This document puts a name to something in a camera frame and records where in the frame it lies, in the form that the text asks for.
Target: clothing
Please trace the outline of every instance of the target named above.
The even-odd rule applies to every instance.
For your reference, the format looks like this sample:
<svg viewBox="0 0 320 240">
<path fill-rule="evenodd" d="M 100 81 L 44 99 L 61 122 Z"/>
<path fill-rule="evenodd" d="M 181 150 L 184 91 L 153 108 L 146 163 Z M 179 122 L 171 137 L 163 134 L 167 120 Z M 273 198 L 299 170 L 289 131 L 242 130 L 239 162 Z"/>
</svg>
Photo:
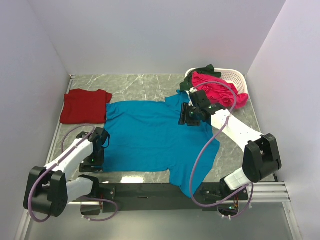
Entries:
<svg viewBox="0 0 320 240">
<path fill-rule="evenodd" d="M 110 145 L 104 151 L 103 171 L 158 172 L 170 170 L 170 183 L 191 197 L 189 181 L 198 154 L 213 136 L 207 123 L 178 125 L 182 103 L 188 95 L 180 92 L 165 102 L 122 101 L 107 104 L 104 128 Z M 220 143 L 214 140 L 196 169 L 192 190 L 196 192 L 213 163 Z"/>
<path fill-rule="evenodd" d="M 229 86 L 234 93 L 236 94 L 236 105 L 235 108 L 242 108 L 246 105 L 249 95 L 246 93 L 238 94 L 238 90 L 236 89 L 235 85 L 232 83 L 227 83 L 226 81 L 205 74 L 199 74 L 194 72 L 192 75 L 192 84 L 197 86 L 201 83 L 209 82 L 209 81 L 216 81 L 219 83 L 223 83 Z M 232 93 L 225 87 L 220 84 L 216 83 L 208 83 L 197 88 L 198 90 L 204 90 L 205 94 L 207 95 L 208 99 L 212 104 L 219 103 L 224 107 L 231 107 L 234 104 L 234 96 Z"/>
<path fill-rule="evenodd" d="M 221 78 L 221 72 L 215 71 L 215 68 L 212 64 L 210 64 L 206 67 L 197 68 L 197 69 L 189 72 L 188 76 L 184 79 L 184 81 L 180 83 L 180 91 L 189 91 L 191 88 L 195 87 L 192 84 L 192 74 L 194 72 L 197 72 L 199 74 L 206 74 L 209 76 L 214 76 L 216 78 Z"/>
<path fill-rule="evenodd" d="M 106 122 L 106 104 L 112 94 L 104 90 L 70 90 L 64 95 L 64 106 L 60 116 L 62 124 L 103 124 Z"/>
</svg>

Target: dark green cloth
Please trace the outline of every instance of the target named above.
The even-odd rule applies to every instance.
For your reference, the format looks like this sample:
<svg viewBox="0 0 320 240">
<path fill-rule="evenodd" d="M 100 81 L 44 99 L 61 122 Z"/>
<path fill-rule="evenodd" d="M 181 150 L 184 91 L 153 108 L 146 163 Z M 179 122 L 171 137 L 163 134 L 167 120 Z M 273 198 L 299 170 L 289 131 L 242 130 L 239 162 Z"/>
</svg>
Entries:
<svg viewBox="0 0 320 240">
<path fill-rule="evenodd" d="M 189 91 L 190 88 L 194 87 L 192 85 L 192 74 L 194 72 L 197 72 L 198 74 L 206 74 L 214 76 L 216 78 L 221 78 L 221 72 L 215 71 L 215 68 L 212 64 L 206 67 L 197 68 L 189 72 L 188 76 L 184 79 L 184 81 L 180 83 L 180 91 Z"/>
</svg>

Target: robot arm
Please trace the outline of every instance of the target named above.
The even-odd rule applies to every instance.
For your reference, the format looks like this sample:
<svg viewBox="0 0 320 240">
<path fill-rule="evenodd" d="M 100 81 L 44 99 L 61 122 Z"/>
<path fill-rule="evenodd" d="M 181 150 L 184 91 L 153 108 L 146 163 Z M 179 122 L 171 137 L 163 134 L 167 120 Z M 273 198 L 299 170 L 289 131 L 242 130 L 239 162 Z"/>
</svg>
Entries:
<svg viewBox="0 0 320 240">
<path fill-rule="evenodd" d="M 221 129 L 231 115 L 229 110 L 220 104 L 211 104 L 204 90 L 189 93 L 189 98 L 189 104 L 182 104 L 180 125 L 199 126 L 203 121 Z M 242 167 L 220 180 L 226 192 L 249 183 L 257 183 L 282 167 L 276 138 L 270 133 L 263 135 L 233 115 L 229 117 L 228 125 L 222 132 L 244 153 Z"/>
<path fill-rule="evenodd" d="M 28 198 L 36 180 L 50 167 L 58 163 L 65 154 L 74 147 L 87 133 L 80 133 L 72 145 L 57 159 L 44 167 L 34 167 L 28 177 L 23 207 L 28 209 Z M 32 197 L 32 209 L 35 212 L 58 217 L 67 203 L 82 196 L 96 197 L 99 180 L 96 177 L 80 175 L 76 180 L 69 181 L 80 165 L 80 169 L 96 169 L 104 161 L 103 144 L 110 135 L 103 128 L 97 127 L 90 137 L 82 142 L 66 159 L 56 166 L 37 186 Z"/>
</svg>

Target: table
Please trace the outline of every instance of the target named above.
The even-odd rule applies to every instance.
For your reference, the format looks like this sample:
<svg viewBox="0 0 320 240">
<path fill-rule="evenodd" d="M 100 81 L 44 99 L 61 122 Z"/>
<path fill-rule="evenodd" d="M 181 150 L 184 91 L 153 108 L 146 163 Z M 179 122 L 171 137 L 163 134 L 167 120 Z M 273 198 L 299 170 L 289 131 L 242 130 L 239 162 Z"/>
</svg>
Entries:
<svg viewBox="0 0 320 240">
<path fill-rule="evenodd" d="M 74 75 L 71 78 L 70 89 L 84 89 L 96 91 L 102 89 L 112 93 L 111 103 L 120 101 L 164 101 L 177 93 L 179 83 L 184 80 L 183 74 L 103 74 L 103 75 Z M 246 106 L 236 109 L 233 115 L 240 121 L 260 132 L 256 114 L 249 99 Z M 75 128 L 76 124 L 60 124 L 54 139 L 53 150 L 50 153 L 51 162 L 61 154 L 61 140 L 67 132 Z M 64 149 L 68 148 L 77 134 L 82 131 L 89 132 L 90 127 L 83 127 L 72 132 L 64 143 Z M 242 150 L 224 133 L 217 137 L 220 149 L 215 158 L 214 165 L 204 182 L 219 182 L 219 180 L 242 166 Z M 86 173 L 99 178 L 100 183 L 169 183 L 170 171 L 160 172 L 99 172 Z M 80 173 L 74 173 L 72 180 Z M 266 177 L 263 181 L 274 182 L 273 175 Z"/>
</svg>

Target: pink cloth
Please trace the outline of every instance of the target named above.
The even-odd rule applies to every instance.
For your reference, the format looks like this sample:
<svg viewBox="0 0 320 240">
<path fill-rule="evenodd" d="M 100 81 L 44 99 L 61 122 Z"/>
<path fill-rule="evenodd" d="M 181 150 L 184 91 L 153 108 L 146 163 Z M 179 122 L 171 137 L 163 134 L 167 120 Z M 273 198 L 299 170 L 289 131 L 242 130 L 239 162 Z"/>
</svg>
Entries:
<svg viewBox="0 0 320 240">
<path fill-rule="evenodd" d="M 236 89 L 235 85 L 232 83 L 227 83 L 225 80 L 217 78 L 215 76 L 210 76 L 206 74 L 200 74 L 196 71 L 192 75 L 192 85 L 194 87 L 202 84 L 204 82 L 216 81 L 222 84 L 228 85 L 236 94 L 236 105 L 235 108 L 242 108 L 246 105 L 248 101 L 248 94 L 241 93 L 238 94 L 238 90 Z M 216 83 L 208 83 L 202 85 L 197 88 L 198 90 L 204 90 L 205 94 L 207 95 L 208 99 L 212 104 L 219 103 L 224 107 L 231 107 L 234 104 L 234 96 L 232 93 L 225 87 L 220 84 Z"/>
</svg>

